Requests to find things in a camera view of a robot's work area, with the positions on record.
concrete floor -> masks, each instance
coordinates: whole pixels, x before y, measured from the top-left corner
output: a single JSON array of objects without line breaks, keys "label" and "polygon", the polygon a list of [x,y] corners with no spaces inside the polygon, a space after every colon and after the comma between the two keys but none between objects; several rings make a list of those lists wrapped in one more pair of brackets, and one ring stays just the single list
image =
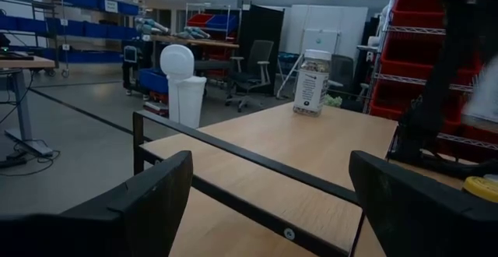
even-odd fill
[{"label": "concrete floor", "polygon": [[[33,88],[132,129],[132,112],[142,109],[142,97],[138,94],[126,96],[120,81],[119,65],[111,70],[89,65],[72,69],[71,76],[67,79],[61,78],[59,74],[55,77],[48,77],[43,73],[35,75]],[[33,137],[43,139],[51,148],[60,150],[61,156],[51,168],[39,174],[25,177],[0,176],[0,214],[60,213],[132,176],[132,136],[128,133],[34,92],[29,92],[26,98],[29,102]],[[0,92],[0,100],[6,99],[6,92]],[[265,107],[289,102],[276,100],[274,97],[260,96],[258,99]],[[208,96],[202,105],[201,126],[260,110],[249,106],[238,113],[236,105],[225,107],[223,100],[224,92],[221,89],[216,86],[208,87]],[[9,105],[0,106],[0,118],[11,109]],[[17,114],[14,112],[0,124],[0,130],[17,125]],[[147,122],[145,134],[158,139],[174,132]],[[0,158],[11,153],[13,145],[12,141],[0,134]],[[32,160],[21,167],[0,170],[0,173],[26,173],[46,165]]]}]

white trash can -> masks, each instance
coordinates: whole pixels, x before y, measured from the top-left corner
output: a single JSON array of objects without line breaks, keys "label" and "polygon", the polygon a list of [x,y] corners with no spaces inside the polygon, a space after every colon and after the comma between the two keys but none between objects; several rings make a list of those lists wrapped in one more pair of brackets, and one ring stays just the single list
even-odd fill
[{"label": "white trash can", "polygon": [[205,77],[192,76],[181,81],[169,79],[168,77],[171,121],[193,129],[199,127],[205,82]]}]

glass jar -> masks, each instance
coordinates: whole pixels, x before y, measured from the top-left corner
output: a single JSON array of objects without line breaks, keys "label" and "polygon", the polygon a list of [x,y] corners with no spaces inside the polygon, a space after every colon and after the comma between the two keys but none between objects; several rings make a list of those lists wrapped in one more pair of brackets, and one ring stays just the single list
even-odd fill
[{"label": "glass jar", "polygon": [[297,78],[294,112],[320,116],[328,89],[332,54],[327,51],[306,50]]}]

desk leg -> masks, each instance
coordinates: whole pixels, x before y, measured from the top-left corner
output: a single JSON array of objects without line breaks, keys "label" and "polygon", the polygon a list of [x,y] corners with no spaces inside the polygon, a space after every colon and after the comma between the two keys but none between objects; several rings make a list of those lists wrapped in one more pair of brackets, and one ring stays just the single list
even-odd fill
[{"label": "desk leg", "polygon": [[133,113],[133,175],[137,175],[144,170],[145,161],[143,154],[140,153],[140,146],[143,143],[143,117]]},{"label": "desk leg", "polygon": [[19,119],[19,129],[11,128],[5,130],[5,134],[10,136],[15,141],[22,143],[28,149],[38,152],[41,156],[51,156],[53,150],[40,144],[38,141],[33,141],[31,134],[30,112],[28,110],[28,96],[26,94],[27,88],[24,84],[23,71],[12,74],[14,79],[14,92],[16,93],[17,116]]}]

black office chair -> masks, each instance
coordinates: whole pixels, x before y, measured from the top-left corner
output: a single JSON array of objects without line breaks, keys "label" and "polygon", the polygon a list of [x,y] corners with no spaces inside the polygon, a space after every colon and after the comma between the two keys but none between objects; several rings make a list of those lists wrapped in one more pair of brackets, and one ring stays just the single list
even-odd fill
[{"label": "black office chair", "polygon": [[[231,71],[228,75],[229,82],[227,87],[227,96],[225,105],[229,106],[232,101],[238,101],[238,111],[242,112],[242,107],[248,103],[257,104],[262,107],[262,103],[249,97],[249,93],[253,89],[271,84],[270,75],[268,74],[268,61],[272,53],[273,42],[269,40],[255,40],[252,44],[251,53],[247,63],[241,64],[243,57],[232,57],[232,61],[237,63],[237,70]],[[245,90],[246,93],[242,97],[233,97],[232,89],[237,86]]]}]

